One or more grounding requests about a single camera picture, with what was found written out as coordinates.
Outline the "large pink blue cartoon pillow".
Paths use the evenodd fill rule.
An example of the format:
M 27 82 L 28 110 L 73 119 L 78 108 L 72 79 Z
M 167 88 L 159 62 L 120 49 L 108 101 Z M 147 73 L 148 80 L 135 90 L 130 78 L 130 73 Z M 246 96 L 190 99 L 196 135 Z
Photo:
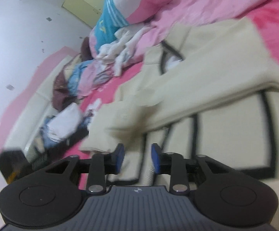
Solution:
M 94 50 L 116 40 L 117 30 L 150 19 L 172 0 L 104 0 L 103 11 L 93 28 Z

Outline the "blue denim garment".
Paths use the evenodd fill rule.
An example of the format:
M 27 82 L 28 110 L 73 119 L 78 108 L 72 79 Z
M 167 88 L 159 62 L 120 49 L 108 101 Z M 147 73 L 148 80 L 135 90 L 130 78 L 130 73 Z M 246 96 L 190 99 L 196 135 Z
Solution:
M 53 135 L 50 134 L 48 124 L 55 117 L 56 116 L 54 115 L 46 117 L 44 123 L 40 127 L 39 133 L 34 138 L 33 148 L 37 153 L 44 153 L 45 151 L 53 149 L 62 143 L 65 143 L 65 146 L 67 147 L 73 146 L 79 140 L 88 135 L 87 127 L 91 123 L 91 116 L 85 116 L 80 124 L 77 126 L 75 132 L 69 134 L 67 137 L 53 137 Z

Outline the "yellow-green wardrobe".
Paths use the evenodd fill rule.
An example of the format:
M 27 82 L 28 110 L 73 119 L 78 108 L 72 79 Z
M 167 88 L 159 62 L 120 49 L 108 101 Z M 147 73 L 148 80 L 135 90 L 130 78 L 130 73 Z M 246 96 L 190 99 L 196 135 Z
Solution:
M 104 0 L 64 0 L 63 8 L 93 28 L 100 18 Z

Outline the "light pink quilt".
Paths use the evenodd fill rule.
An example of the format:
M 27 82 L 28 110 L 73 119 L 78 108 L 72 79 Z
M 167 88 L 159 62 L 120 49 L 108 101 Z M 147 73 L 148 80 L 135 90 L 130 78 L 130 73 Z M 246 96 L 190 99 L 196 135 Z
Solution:
M 237 18 L 243 13 L 263 4 L 268 0 L 172 0 L 157 11 L 150 19 L 142 22 L 151 26 L 136 45 L 129 65 L 142 61 L 146 50 L 163 41 L 170 28 L 181 23 L 187 26 L 201 26 L 217 21 Z M 92 63 L 81 75 L 77 97 L 83 98 L 90 91 L 109 81 L 113 75 L 112 65 L 104 65 L 97 60 L 94 39 L 89 37 Z

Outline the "light blue crumpled garment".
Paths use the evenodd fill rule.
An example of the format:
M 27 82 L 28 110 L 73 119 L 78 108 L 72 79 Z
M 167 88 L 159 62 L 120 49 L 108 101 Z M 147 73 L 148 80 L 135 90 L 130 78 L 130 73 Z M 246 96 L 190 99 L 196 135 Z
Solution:
M 84 70 L 92 63 L 92 60 L 86 60 L 75 65 L 70 78 L 68 79 L 67 88 L 71 96 L 77 96 L 78 85 Z

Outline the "crumpled white cloth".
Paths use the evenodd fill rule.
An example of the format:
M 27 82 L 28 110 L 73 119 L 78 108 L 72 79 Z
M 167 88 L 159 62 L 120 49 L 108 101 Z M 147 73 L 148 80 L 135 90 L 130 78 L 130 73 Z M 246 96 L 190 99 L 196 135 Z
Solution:
M 120 28 L 114 34 L 116 40 L 103 44 L 99 48 L 96 59 L 104 65 L 112 65 L 113 75 L 120 76 L 123 68 L 129 65 L 129 60 L 133 57 L 140 38 L 150 29 L 151 26 L 144 23 Z

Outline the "white folded garment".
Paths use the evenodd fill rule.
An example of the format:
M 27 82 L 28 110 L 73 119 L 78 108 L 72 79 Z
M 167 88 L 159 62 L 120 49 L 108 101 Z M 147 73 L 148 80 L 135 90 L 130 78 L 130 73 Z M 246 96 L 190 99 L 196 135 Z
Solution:
M 71 103 L 47 123 L 48 137 L 60 142 L 76 132 L 83 120 L 83 114 L 78 104 Z

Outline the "dark brown garment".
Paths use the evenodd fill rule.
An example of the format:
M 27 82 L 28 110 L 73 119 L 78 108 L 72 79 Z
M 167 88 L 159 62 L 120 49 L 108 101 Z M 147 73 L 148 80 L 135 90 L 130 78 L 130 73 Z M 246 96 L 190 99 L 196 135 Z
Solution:
M 53 108 L 58 112 L 61 112 L 68 105 L 76 101 L 76 97 L 72 96 L 68 90 L 68 80 L 73 73 L 75 66 L 87 60 L 92 60 L 89 37 L 84 38 L 81 44 L 80 53 L 64 65 L 54 80 L 51 103 Z

